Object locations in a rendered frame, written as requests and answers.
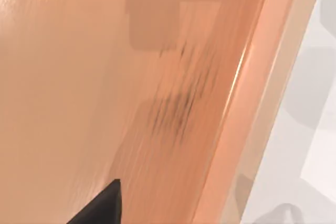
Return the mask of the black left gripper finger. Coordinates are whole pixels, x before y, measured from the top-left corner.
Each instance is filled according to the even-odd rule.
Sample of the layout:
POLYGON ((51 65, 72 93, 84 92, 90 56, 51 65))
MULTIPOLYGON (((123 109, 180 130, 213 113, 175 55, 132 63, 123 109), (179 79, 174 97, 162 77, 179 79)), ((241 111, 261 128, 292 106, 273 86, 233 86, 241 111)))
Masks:
POLYGON ((121 181, 114 179, 66 224, 121 224, 121 181))

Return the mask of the shallow salmon-coloured box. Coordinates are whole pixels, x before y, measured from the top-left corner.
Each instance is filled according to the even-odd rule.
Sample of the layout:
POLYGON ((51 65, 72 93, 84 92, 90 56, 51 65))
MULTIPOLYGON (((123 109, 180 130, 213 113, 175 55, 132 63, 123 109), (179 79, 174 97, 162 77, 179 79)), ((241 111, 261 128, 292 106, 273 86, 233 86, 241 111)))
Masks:
POLYGON ((114 179, 122 224, 238 220, 315 0, 0 0, 0 224, 66 224, 114 179))

